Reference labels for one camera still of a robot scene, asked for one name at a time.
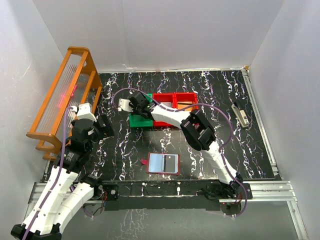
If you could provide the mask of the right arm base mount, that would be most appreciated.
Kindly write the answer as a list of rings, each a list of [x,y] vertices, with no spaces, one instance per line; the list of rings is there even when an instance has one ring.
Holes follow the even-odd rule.
[[[253,198],[251,186],[247,183],[243,186],[244,188],[239,186],[234,190],[229,185],[214,181],[206,184],[197,194],[216,201],[223,214],[235,217],[242,211],[242,204]]]

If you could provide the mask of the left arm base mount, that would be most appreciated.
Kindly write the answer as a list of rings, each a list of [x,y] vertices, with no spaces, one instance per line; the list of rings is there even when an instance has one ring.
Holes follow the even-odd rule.
[[[97,214],[111,209],[112,204],[118,204],[119,188],[117,185],[102,185],[99,183],[93,188],[91,196],[81,206],[86,217],[94,218]]]

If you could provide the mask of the red leather card holder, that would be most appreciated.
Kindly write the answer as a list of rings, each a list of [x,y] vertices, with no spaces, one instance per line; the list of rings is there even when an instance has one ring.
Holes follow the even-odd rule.
[[[165,155],[175,156],[175,172],[174,173],[164,172]],[[180,156],[178,154],[149,152],[147,159],[145,161],[142,161],[142,164],[146,166],[146,173],[148,174],[175,175],[175,176],[178,176],[180,174]]]

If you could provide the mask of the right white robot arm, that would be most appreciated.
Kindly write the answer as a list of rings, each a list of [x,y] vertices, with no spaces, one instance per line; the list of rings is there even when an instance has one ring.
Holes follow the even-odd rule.
[[[201,109],[185,111],[168,107],[138,90],[128,98],[120,98],[117,107],[144,119],[164,122],[182,130],[188,145],[201,152],[203,159],[215,170],[227,194],[232,196],[239,192],[243,178],[227,161],[223,146],[216,140],[215,129]]]

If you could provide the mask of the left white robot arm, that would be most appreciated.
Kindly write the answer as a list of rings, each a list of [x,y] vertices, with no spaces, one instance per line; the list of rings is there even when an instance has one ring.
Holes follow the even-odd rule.
[[[88,162],[94,145],[112,137],[114,130],[106,114],[95,117],[92,105],[70,106],[74,112],[71,135],[64,136],[62,147],[52,166],[40,197],[23,223],[16,224],[11,236],[17,240],[60,240],[69,221],[94,196],[98,177],[85,175],[67,196],[67,192]]]

